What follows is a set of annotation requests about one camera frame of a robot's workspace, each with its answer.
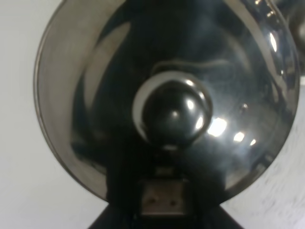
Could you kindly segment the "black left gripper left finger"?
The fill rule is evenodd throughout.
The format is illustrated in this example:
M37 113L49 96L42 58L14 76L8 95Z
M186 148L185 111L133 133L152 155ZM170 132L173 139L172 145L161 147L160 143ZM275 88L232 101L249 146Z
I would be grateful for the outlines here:
M153 155L150 152L109 152L99 157L106 168L108 207L92 229L151 229L145 208L153 203Z

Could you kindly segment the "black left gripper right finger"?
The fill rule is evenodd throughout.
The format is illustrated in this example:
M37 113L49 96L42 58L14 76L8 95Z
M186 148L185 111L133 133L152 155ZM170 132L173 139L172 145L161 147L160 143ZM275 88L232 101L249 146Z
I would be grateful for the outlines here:
M195 195L196 229L240 229L220 205L243 191L242 164L232 150L181 149L181 169Z

